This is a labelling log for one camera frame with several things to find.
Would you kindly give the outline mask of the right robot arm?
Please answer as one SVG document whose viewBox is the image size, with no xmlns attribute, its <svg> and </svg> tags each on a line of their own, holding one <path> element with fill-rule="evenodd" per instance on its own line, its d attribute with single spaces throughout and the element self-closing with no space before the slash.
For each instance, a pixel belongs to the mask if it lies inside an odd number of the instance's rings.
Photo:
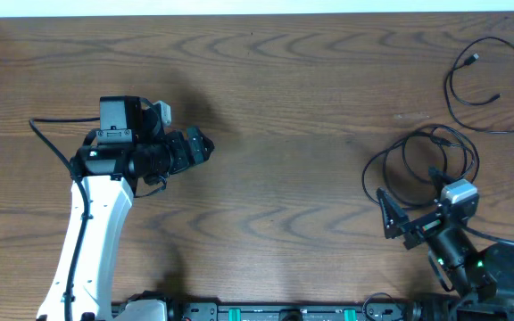
<svg viewBox="0 0 514 321">
<path fill-rule="evenodd" d="M 514 242 L 491 237 L 479 251 L 467 237 L 487 238 L 468 227 L 479 193 L 468 180 L 428 171 L 437 191 L 435 210 L 415 220 L 384 189 L 377 189 L 384 234 L 403 237 L 410 250 L 428 246 L 428 260 L 441 286 L 455 296 L 425 294 L 407 305 L 404 320 L 514 320 Z"/>
</svg>

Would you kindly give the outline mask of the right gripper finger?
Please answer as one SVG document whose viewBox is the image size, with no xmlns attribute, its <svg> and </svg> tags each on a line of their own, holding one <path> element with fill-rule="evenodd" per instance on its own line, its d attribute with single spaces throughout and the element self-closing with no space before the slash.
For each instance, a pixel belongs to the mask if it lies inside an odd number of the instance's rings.
<svg viewBox="0 0 514 321">
<path fill-rule="evenodd" d="M 443 190 L 445 186 L 456 182 L 455 178 L 450 177 L 445 172 L 435 167 L 430 167 L 428 169 L 428 175 L 431 179 L 432 185 L 436 190 Z"/>
<path fill-rule="evenodd" d="M 406 211 L 382 188 L 377 189 L 377 203 L 381 209 L 385 238 L 394 239 L 405 235 L 410 227 Z"/>
</svg>

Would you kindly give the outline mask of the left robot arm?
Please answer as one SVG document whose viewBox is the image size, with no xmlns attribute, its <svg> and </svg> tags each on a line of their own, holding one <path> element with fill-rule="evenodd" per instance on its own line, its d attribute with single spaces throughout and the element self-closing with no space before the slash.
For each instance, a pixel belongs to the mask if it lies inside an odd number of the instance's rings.
<svg viewBox="0 0 514 321">
<path fill-rule="evenodd" d="M 167 180 L 206 162 L 213 141 L 197 127 L 168 131 L 171 108 L 139 96 L 104 96 L 99 128 L 76 154 L 56 155 L 72 179 L 70 221 L 39 320 L 171 320 L 178 310 L 160 295 L 143 293 L 119 308 L 112 281 L 126 217 L 144 181 L 156 193 Z"/>
</svg>

